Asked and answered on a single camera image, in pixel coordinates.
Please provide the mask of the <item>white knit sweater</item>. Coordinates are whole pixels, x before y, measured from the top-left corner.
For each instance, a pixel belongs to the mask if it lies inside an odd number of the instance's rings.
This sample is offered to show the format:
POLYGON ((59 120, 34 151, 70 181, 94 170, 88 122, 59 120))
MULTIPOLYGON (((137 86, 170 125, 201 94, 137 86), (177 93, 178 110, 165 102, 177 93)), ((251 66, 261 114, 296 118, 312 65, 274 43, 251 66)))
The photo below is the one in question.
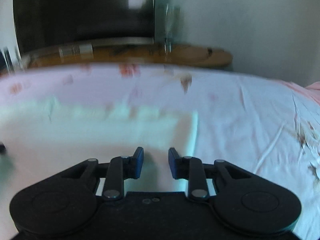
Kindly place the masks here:
POLYGON ((186 183, 171 177, 168 149, 194 153, 195 112, 148 106, 68 105, 54 99, 1 107, 1 193, 20 189, 59 171, 96 158, 108 162, 144 148, 140 180, 125 184, 132 191, 184 191, 186 183))

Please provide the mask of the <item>floral pink bed sheet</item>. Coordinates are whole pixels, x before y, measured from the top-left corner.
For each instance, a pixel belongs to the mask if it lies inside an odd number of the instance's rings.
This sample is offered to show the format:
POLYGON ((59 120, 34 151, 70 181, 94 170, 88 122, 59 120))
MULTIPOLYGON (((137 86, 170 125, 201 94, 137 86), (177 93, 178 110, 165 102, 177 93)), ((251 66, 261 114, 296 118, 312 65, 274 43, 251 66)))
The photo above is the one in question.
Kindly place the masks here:
MULTIPOLYGON (((295 234, 319 239, 319 104, 307 93, 283 81, 163 65, 74 64, 1 78, 1 107, 54 99, 197 113, 191 156, 225 160, 289 189, 302 204, 295 234)), ((1 239, 17 232, 13 196, 1 193, 1 239)))

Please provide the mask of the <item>wooden tv console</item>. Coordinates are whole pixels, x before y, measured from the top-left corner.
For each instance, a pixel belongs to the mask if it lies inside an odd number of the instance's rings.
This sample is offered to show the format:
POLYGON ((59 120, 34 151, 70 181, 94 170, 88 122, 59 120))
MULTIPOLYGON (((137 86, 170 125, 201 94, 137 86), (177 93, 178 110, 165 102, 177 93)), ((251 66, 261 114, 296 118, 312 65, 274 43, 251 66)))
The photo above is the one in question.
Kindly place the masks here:
POLYGON ((77 63, 127 63, 127 64, 174 64, 209 69, 223 69, 233 62, 233 55, 220 48, 198 47, 189 44, 173 44, 166 53, 160 43, 150 45, 95 47, 88 53, 60 52, 31 56, 27 68, 61 66, 77 63))

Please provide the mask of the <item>silver set-top box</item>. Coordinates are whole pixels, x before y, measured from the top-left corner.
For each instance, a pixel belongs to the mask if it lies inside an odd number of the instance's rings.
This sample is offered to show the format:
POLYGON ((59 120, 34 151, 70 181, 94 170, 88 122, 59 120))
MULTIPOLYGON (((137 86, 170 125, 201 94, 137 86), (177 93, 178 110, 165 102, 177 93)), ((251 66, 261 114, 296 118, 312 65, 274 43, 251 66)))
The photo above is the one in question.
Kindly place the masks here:
POLYGON ((93 54, 93 47, 89 44, 76 44, 59 47, 60 57, 93 54))

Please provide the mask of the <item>large curved black television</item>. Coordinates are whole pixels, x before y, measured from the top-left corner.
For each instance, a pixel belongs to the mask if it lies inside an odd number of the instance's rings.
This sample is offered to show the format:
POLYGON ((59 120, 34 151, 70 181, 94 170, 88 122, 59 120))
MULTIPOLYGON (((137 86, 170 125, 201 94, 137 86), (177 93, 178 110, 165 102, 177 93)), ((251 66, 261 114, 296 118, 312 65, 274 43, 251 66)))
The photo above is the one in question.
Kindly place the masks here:
POLYGON ((21 54, 68 44, 150 44, 155 0, 13 0, 21 54))

